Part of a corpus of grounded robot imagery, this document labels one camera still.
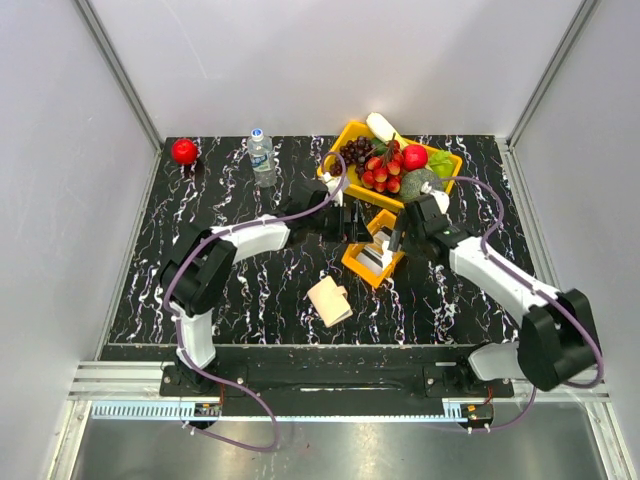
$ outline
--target fruit basket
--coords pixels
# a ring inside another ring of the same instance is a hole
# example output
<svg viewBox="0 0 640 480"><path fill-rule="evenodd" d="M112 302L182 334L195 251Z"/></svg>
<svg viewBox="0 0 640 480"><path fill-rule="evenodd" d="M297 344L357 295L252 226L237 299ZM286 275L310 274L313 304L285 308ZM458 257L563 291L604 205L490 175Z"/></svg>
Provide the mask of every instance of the fruit basket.
<svg viewBox="0 0 640 480"><path fill-rule="evenodd" d="M340 147L343 147L347 144L347 142L351 139L358 138L360 136L365 136L367 138L374 138L373 133L369 130L369 127L361 122L349 122L345 129L342 131L336 143L331 147L332 151L339 151ZM413 145L420 145L426 151L429 157L438 151L437 148L430 147L428 145L422 145L421 143L414 142L412 140L407 140L408 143ZM451 160L451 168L446 172L446 175L441 176L455 176L460 172L460 168L462 167L462 158L458 155L451 154L449 156ZM331 165L336 161L336 158L332 155L327 158L325 163L325 168L329 171ZM349 166L347 169L347 180L349 185L345 189L345 193L347 195L351 195L352 197L359 198L360 200L364 200L365 202L372 203L382 208L386 208L387 210L391 210L392 212L398 212L403 208L403 203L398 198L392 198L390 196L378 193L374 190L369 190L362 185L362 182L358 178L358 175L355 171L355 165ZM318 176L322 176L322 168L318 167ZM453 189L454 182L447 182L445 186L445 192L447 194L451 194L451 190Z"/></svg>

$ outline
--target bunch of grapes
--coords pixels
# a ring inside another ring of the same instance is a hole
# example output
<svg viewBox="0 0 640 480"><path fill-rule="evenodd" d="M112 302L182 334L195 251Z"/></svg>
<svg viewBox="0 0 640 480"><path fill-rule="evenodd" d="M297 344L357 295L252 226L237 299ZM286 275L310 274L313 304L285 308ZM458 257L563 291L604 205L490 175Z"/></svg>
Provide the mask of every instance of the bunch of grapes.
<svg viewBox="0 0 640 480"><path fill-rule="evenodd" d="M356 173L360 177L365 171L364 164L373 156L371 139L362 135L355 140L349 140L346 145L340 147L340 155L344 158L347 168L350 165L356 166ZM336 160L331 165L329 173L334 177L342 175L342 165L339 161Z"/></svg>

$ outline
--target metal floor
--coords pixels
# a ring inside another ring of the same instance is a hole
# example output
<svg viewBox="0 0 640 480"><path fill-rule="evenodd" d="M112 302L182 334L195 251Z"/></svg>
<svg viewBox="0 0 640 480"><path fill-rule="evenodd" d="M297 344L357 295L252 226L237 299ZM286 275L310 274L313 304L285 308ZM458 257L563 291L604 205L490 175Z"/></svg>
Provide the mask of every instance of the metal floor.
<svg viewBox="0 0 640 480"><path fill-rule="evenodd" d="M496 406L497 423L515 416ZM75 480L602 479L604 467L578 404L536 404L519 425L490 435L389 423L283 424L281 449L247 452L190 436L179 423L90 420ZM219 433L267 444L268 423L219 422Z"/></svg>

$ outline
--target grape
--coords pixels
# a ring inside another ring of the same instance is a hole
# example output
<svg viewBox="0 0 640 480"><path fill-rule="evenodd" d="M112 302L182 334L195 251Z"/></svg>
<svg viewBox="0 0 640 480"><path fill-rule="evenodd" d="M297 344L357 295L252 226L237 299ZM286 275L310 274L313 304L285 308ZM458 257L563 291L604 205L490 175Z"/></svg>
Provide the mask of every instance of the grape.
<svg viewBox="0 0 640 480"><path fill-rule="evenodd" d="M331 167L329 167L329 173L332 177L339 177L340 175L342 175L342 165L337 162L334 163L333 165L331 165Z"/></svg>

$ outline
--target bottle cap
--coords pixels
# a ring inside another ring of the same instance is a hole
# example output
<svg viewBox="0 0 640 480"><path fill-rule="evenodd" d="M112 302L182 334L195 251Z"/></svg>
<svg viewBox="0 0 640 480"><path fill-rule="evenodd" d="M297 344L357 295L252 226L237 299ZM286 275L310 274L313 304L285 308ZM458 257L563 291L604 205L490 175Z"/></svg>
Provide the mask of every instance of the bottle cap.
<svg viewBox="0 0 640 480"><path fill-rule="evenodd" d="M262 133L261 129L255 128L251 130L251 140L253 140L254 142L260 142L262 141L263 138L264 138L264 133Z"/></svg>

